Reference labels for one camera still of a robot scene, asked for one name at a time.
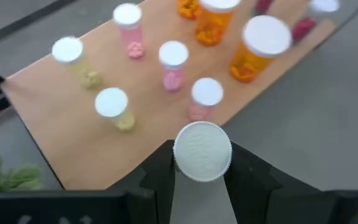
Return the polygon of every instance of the gray surface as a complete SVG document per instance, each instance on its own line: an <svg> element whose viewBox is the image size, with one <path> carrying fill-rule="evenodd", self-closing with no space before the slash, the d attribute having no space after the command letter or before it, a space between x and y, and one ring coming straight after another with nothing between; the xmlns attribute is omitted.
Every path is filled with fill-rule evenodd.
<svg viewBox="0 0 358 224"><path fill-rule="evenodd" d="M55 0L0 0L0 29Z"/></svg>
<svg viewBox="0 0 358 224"><path fill-rule="evenodd" d="M64 35L88 32L117 4L79 0L10 36L0 42L0 74L43 57ZM357 8L358 1L342 0L333 18L341 24ZM224 128L241 146L315 187L358 189L358 17ZM0 136L8 136L0 151L12 166L19 163L12 155L43 163L17 117L0 121ZM198 184L178 175L172 223L234 223L228 201L223 180Z"/></svg>
<svg viewBox="0 0 358 224"><path fill-rule="evenodd" d="M225 128L314 187L358 189L358 16Z"/></svg>

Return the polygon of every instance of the white child-proof cap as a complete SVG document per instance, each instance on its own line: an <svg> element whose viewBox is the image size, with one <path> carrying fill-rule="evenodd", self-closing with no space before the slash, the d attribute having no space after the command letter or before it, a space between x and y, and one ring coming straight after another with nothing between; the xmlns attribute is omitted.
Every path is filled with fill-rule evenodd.
<svg viewBox="0 0 358 224"><path fill-rule="evenodd" d="M284 53L292 43L288 26L272 16L250 19L242 31L242 39L252 53L265 58Z"/></svg>
<svg viewBox="0 0 358 224"><path fill-rule="evenodd" d="M135 29L142 19L142 10L136 4L124 3L115 8L112 19L123 29Z"/></svg>
<svg viewBox="0 0 358 224"><path fill-rule="evenodd" d="M235 10L241 0L200 0L200 4L215 13L229 13Z"/></svg>
<svg viewBox="0 0 358 224"><path fill-rule="evenodd" d="M221 177L231 163L232 147L227 134L218 125L197 121L186 125L173 145L180 171L198 182Z"/></svg>
<svg viewBox="0 0 358 224"><path fill-rule="evenodd" d="M94 101L96 111L105 118L116 118L128 107L128 97L120 88L107 88Z"/></svg>
<svg viewBox="0 0 358 224"><path fill-rule="evenodd" d="M315 12L335 12L339 9L338 0L312 0L310 7Z"/></svg>
<svg viewBox="0 0 358 224"><path fill-rule="evenodd" d="M187 61L189 51L184 43L172 40L160 47L158 57L163 66L170 69L179 69Z"/></svg>
<svg viewBox="0 0 358 224"><path fill-rule="evenodd" d="M223 99L223 87L212 78L200 78L191 89L191 97L201 106L215 106Z"/></svg>
<svg viewBox="0 0 358 224"><path fill-rule="evenodd" d="M84 51L82 41L76 37L63 37L52 47L53 58L60 63L75 63Z"/></svg>

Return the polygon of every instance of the wooden tray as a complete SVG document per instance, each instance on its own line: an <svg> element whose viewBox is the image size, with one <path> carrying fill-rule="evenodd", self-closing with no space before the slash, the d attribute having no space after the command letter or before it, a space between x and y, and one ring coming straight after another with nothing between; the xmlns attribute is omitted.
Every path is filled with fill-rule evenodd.
<svg viewBox="0 0 358 224"><path fill-rule="evenodd" d="M116 131L109 121L100 118L94 110L98 91L82 89L50 55L2 85L66 189L105 189L165 140L175 138L189 123L190 88L197 79L213 77L223 84L224 100L213 116L213 122L222 125L335 29L333 22L322 22L301 44L276 59L260 78L247 85L229 75L229 62L254 2L243 0L224 42L210 48L197 43L195 23L178 16L174 0L147 0L140 5L147 47L143 60L126 57L121 36L110 21L81 38L89 60L104 73L105 87L118 86L129 95L137 115L133 132ZM303 15L306 5L303 0L277 0L269 13L293 24ZM163 71L158 62L158 49L168 40L180 40L190 50L185 86L177 93L163 89Z"/></svg>

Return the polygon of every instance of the orange pill bottle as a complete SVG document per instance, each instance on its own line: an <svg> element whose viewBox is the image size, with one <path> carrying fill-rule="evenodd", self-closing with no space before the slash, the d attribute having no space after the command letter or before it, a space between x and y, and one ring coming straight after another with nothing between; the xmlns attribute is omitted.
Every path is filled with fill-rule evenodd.
<svg viewBox="0 0 358 224"><path fill-rule="evenodd" d="M291 31L283 21L272 16L253 17L242 31L242 42L230 64L231 75L240 82L252 82L291 43Z"/></svg>
<svg viewBox="0 0 358 224"><path fill-rule="evenodd" d="M179 15L186 19L196 19L200 15L198 0L177 0Z"/></svg>
<svg viewBox="0 0 358 224"><path fill-rule="evenodd" d="M200 0L201 13L196 28L197 41L204 46L218 45L240 2L241 0Z"/></svg>

